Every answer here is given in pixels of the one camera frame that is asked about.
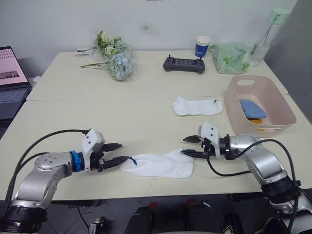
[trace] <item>paper cup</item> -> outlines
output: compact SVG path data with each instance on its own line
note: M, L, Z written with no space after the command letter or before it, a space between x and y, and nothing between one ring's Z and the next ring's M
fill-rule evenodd
M198 36L196 37L195 55L197 57L205 57L209 43L211 41L210 37Z

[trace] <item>blue ring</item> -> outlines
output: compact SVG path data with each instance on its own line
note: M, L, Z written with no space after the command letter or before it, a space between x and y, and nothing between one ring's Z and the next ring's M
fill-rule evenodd
M75 159L74 164L76 166L76 172L80 172L81 171L81 159L75 150L71 151L71 153Z

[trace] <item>remote controller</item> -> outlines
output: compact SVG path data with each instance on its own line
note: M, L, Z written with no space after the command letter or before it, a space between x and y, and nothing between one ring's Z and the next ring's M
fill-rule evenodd
M202 59L181 59L169 55L164 62L164 69L167 72L174 70L201 74L205 71L205 64Z

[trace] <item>laptop keyboard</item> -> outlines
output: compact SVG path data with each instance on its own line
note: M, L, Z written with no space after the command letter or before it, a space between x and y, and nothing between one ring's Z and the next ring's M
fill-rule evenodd
M27 89L0 92L0 104L19 102L26 91Z

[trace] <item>white sock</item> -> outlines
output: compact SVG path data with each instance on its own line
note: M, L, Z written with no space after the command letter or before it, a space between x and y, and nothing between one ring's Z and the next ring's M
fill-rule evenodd
M142 154L132 156L121 169L135 176L188 178L193 173L193 158L177 149L166 154Z
M179 96L172 103L174 112L178 116L185 115L205 115L211 116L219 114L223 111L222 102L216 99L187 101Z

